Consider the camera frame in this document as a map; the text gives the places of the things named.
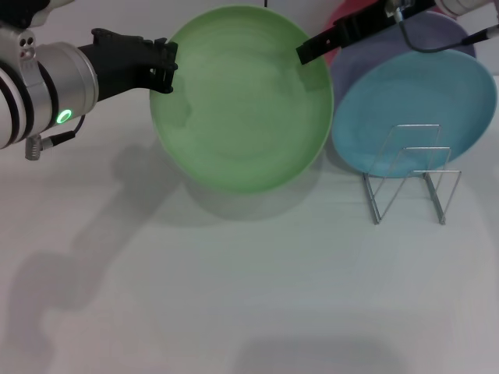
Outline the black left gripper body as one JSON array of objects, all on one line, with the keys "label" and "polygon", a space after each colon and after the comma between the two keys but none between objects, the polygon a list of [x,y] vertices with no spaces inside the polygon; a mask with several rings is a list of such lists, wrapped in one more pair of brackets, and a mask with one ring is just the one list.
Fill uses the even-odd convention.
[{"label": "black left gripper body", "polygon": [[153,42],[96,28],[93,42],[80,47],[97,76],[98,100],[104,101],[133,89],[150,89],[156,62]]}]

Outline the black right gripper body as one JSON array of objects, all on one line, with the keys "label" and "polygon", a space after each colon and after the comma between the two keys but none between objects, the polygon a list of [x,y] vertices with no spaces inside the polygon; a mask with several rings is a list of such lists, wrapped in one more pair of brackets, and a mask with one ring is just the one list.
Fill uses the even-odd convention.
[{"label": "black right gripper body", "polygon": [[387,1],[343,1],[343,17],[336,20],[339,46],[346,48],[386,30],[394,20],[386,13]]}]

